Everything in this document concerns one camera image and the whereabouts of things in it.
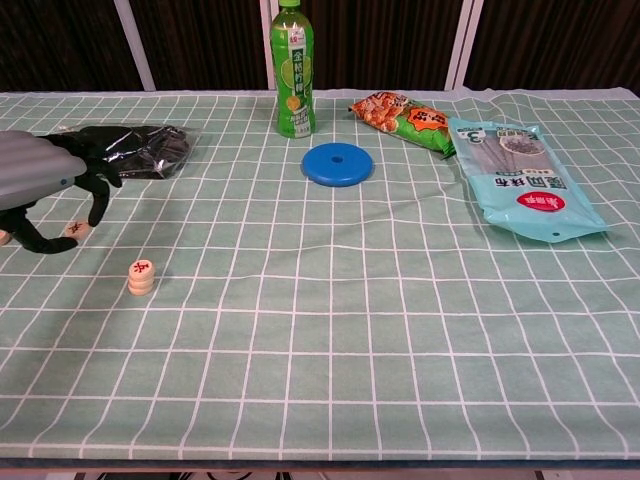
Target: green tea bottle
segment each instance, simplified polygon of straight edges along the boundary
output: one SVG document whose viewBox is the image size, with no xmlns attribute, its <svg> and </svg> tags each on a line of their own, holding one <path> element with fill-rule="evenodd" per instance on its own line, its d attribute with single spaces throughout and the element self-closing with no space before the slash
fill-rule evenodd
<svg viewBox="0 0 640 480">
<path fill-rule="evenodd" d="M 300 138 L 316 128 L 313 112 L 313 29 L 300 0 L 279 0 L 271 24 L 271 55 L 278 90 L 278 133 Z"/>
</svg>

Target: robotic arm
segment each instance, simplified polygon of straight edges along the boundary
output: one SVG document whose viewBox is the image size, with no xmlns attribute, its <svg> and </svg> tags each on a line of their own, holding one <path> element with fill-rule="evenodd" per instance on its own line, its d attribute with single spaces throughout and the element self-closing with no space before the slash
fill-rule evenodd
<svg viewBox="0 0 640 480">
<path fill-rule="evenodd" d="M 73 238 L 47 239 L 27 218 L 38 200 L 76 185 L 93 195 L 89 225 L 100 223 L 109 205 L 109 183 L 122 186 L 118 172 L 92 146 L 64 135 L 36 137 L 28 132 L 0 132 L 0 230 L 24 248 L 54 254 L 78 245 Z"/>
</svg>

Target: table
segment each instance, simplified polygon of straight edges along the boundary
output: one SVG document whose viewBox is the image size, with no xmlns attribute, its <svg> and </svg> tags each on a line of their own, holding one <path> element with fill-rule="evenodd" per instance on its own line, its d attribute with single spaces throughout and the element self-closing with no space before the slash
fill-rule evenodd
<svg viewBox="0 0 640 480">
<path fill-rule="evenodd" d="M 297 140 L 273 131 L 270 92 L 0 95 L 2 129 L 198 133 L 178 176 L 113 191 L 79 248 L 0 248 L 1 465 L 637 468 L 640 100 L 405 92 L 543 127 L 611 226 L 548 245 L 487 224 L 455 157 L 357 121 L 369 93 L 317 92 L 318 132 Z M 331 141 L 366 149 L 373 176 L 306 181 L 302 156 Z M 57 236 L 89 205 L 68 189 L 30 218 Z M 133 297 L 141 257 L 157 283 Z"/>
</svg>

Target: dark curtain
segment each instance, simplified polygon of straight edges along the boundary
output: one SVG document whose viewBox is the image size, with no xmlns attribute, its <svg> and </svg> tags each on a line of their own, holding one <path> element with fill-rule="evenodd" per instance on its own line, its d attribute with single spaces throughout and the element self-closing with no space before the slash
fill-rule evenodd
<svg viewBox="0 0 640 480">
<path fill-rule="evenodd" d="M 442 90 L 462 0 L 302 0 L 313 86 Z"/>
<path fill-rule="evenodd" d="M 0 91 L 142 88 L 111 0 L 0 1 Z"/>
<path fill-rule="evenodd" d="M 258 0 L 131 0 L 158 90 L 266 89 Z"/>
<path fill-rule="evenodd" d="M 640 94 L 640 1 L 485 0 L 464 84 Z"/>
</svg>

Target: blue plastic lid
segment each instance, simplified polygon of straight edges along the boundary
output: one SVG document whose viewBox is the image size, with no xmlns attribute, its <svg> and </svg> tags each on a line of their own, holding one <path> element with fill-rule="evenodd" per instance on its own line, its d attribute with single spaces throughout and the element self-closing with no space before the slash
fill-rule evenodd
<svg viewBox="0 0 640 480">
<path fill-rule="evenodd" d="M 302 159 L 302 173 L 327 187 L 356 185 L 371 175 L 373 160 L 363 149 L 349 143 L 325 143 L 309 150 Z"/>
</svg>

